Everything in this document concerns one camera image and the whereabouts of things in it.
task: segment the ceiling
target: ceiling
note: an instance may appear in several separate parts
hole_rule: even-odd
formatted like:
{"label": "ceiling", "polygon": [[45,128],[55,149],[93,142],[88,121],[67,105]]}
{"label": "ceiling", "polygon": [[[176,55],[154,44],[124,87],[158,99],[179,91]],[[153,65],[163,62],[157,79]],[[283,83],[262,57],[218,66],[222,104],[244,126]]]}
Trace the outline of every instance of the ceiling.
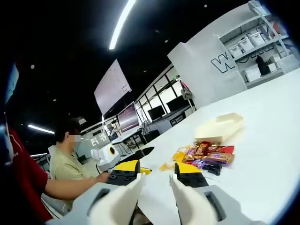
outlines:
{"label": "ceiling", "polygon": [[247,1],[138,0],[110,51],[126,2],[38,0],[14,6],[11,38],[20,78],[6,111],[30,154],[47,152],[53,135],[28,124],[54,130],[58,118],[82,116],[84,129],[101,120],[93,92],[115,59],[132,92],[107,116],[139,97],[171,63],[167,54],[179,42]]}

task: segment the white table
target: white table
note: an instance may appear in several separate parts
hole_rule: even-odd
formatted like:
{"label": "white table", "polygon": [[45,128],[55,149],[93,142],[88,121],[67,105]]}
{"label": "white table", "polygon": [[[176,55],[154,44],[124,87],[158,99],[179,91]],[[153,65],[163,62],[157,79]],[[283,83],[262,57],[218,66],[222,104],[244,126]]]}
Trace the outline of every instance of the white table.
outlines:
{"label": "white table", "polygon": [[192,144],[195,128],[216,116],[238,113],[243,129],[224,145],[235,145],[233,164],[220,176],[203,172],[241,204],[252,220],[271,223],[285,207],[300,177],[300,69],[255,88],[198,109],[181,123],[148,143],[155,149],[141,159],[152,169],[139,207],[153,224],[180,224],[169,173],[159,167],[179,147]]}

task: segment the fluorescent light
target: fluorescent light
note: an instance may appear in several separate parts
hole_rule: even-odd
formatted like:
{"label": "fluorescent light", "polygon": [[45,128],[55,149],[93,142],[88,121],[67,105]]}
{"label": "fluorescent light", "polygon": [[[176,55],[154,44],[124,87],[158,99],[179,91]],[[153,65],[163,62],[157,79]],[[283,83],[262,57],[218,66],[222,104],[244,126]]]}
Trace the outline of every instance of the fluorescent light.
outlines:
{"label": "fluorescent light", "polygon": [[114,29],[113,36],[112,36],[112,41],[111,44],[109,45],[109,49],[114,49],[118,40],[118,37],[121,33],[121,29],[124,25],[124,22],[130,13],[130,10],[132,9],[133,5],[135,4],[136,0],[128,0],[125,8],[123,9],[123,12],[119,18],[119,21],[117,23],[116,28]]}
{"label": "fluorescent light", "polygon": [[51,131],[51,130],[45,130],[45,129],[42,129],[42,128],[39,128],[39,127],[36,127],[36,126],[34,126],[34,125],[31,125],[31,124],[29,124],[29,125],[28,125],[28,127],[29,127],[29,128],[32,128],[32,129],[36,129],[36,130],[40,130],[40,131],[44,131],[44,132],[47,132],[47,133],[50,133],[50,134],[54,134],[54,132],[53,132],[53,131]]}
{"label": "fluorescent light", "polygon": [[31,157],[44,156],[44,155],[47,155],[47,153],[41,153],[41,154],[31,155]]}

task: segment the red jacket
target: red jacket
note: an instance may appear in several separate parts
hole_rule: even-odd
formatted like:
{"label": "red jacket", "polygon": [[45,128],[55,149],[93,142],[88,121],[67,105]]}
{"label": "red jacket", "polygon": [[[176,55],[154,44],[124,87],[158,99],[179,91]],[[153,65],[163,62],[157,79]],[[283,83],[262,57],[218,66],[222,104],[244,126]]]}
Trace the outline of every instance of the red jacket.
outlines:
{"label": "red jacket", "polygon": [[48,176],[30,157],[16,132],[11,128],[8,130],[14,148],[13,168],[15,179],[36,215],[46,222],[52,219],[52,216],[43,205],[41,195],[45,191]]}

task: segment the man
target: man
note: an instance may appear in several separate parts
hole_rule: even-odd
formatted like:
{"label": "man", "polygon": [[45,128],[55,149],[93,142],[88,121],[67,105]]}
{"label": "man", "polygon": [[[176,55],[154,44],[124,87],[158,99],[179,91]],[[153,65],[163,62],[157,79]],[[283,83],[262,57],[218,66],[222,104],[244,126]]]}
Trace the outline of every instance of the man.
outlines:
{"label": "man", "polygon": [[[55,130],[56,145],[49,148],[50,176],[53,180],[80,180],[90,178],[83,165],[73,155],[81,142],[80,125],[75,118],[67,119],[58,124]],[[66,201],[69,210],[73,201]]]}
{"label": "man", "polygon": [[[15,64],[10,65],[6,102],[13,94],[19,77]],[[0,141],[1,144],[4,141],[6,145],[6,148],[1,149],[1,177],[5,180],[4,202],[11,213],[14,213],[16,206],[21,209],[13,217],[5,215],[10,220],[21,222],[30,218],[31,224],[42,224],[52,218],[40,199],[42,193],[60,200],[74,200],[94,184],[107,181],[108,173],[81,180],[48,179],[47,173],[30,157],[16,132],[8,127],[3,114],[0,120]]]}

